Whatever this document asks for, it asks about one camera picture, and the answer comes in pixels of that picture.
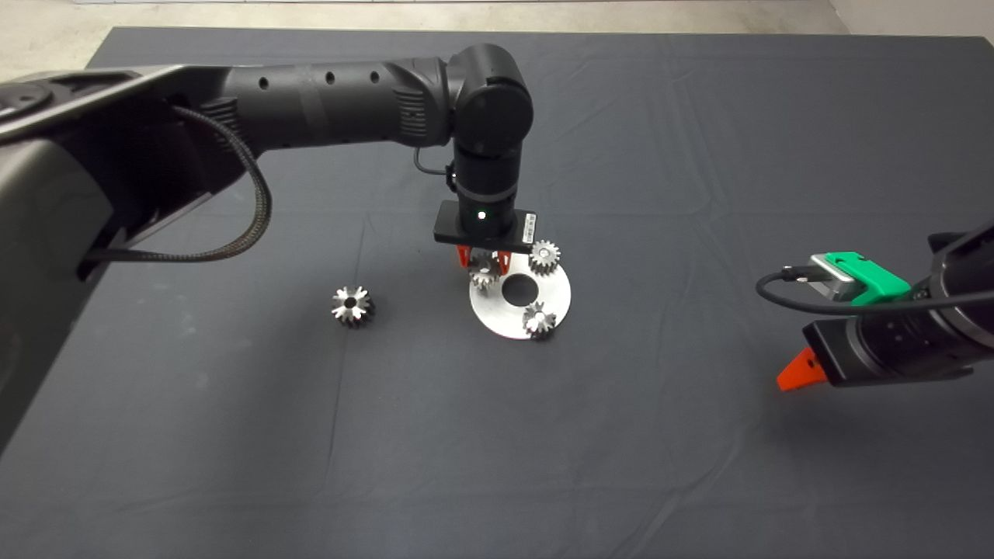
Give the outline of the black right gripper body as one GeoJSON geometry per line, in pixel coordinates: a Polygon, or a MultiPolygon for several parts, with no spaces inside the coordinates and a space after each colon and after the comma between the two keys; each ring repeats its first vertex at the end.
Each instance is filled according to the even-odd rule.
{"type": "Polygon", "coordinates": [[[975,364],[975,308],[870,314],[803,328],[834,387],[955,380],[975,364]]]}

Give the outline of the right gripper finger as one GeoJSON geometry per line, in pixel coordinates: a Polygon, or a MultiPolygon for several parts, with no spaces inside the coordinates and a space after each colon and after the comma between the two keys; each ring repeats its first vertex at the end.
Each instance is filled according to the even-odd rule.
{"type": "Polygon", "coordinates": [[[815,351],[802,349],[777,375],[777,386],[782,392],[796,391],[829,382],[815,351]]]}

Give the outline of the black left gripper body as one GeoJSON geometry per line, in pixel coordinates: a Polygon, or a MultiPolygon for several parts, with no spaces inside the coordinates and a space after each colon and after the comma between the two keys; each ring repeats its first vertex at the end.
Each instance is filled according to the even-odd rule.
{"type": "Polygon", "coordinates": [[[437,243],[490,251],[529,251],[535,244],[537,214],[508,205],[466,205],[444,200],[436,215],[437,243]]]}

